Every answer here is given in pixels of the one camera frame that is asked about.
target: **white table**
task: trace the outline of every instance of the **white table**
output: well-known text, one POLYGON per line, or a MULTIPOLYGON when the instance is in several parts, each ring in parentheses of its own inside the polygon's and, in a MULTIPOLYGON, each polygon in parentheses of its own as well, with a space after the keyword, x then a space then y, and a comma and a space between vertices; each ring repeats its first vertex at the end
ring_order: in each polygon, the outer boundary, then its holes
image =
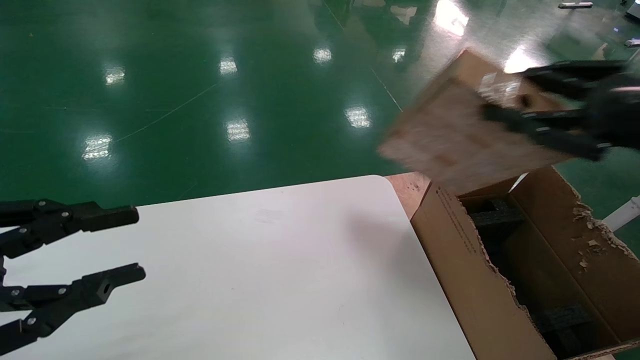
POLYGON ((5 262, 9 286, 68 284, 134 262, 147 271, 5 359, 474 358, 383 177, 139 211, 136 225, 5 262))

